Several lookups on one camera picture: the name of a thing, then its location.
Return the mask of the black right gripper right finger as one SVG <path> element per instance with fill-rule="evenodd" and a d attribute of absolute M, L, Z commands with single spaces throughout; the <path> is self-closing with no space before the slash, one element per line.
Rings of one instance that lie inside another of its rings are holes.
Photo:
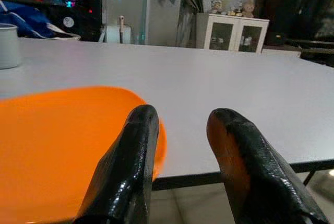
<path fill-rule="evenodd" d="M 232 109 L 217 108 L 208 117 L 207 138 L 235 223 L 329 222 L 253 122 Z"/>

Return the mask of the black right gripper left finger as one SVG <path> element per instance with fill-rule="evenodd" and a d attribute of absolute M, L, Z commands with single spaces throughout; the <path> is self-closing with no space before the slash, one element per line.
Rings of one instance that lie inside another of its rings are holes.
<path fill-rule="evenodd" d="M 159 134 L 156 109 L 135 107 L 100 159 L 75 223 L 148 223 Z"/>

